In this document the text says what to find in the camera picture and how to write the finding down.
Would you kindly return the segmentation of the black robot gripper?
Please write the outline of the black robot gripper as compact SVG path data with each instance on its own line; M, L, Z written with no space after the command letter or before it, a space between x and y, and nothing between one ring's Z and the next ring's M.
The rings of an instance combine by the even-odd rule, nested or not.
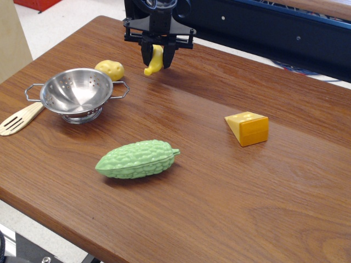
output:
M136 42L141 46L143 63L148 66L153 56L153 46L162 45L163 68L171 66L175 50L191 49L196 30L177 22L173 15L176 5L140 5L148 14L145 18L127 19L123 25L126 29L124 40Z

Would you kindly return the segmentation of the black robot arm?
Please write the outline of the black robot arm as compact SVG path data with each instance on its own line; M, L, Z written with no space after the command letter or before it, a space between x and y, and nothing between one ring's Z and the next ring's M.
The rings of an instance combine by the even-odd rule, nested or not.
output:
M163 67L171 66L176 50L192 49L194 28L175 20L178 1L124 1L124 40L141 46L143 63L149 65L154 45L163 47Z

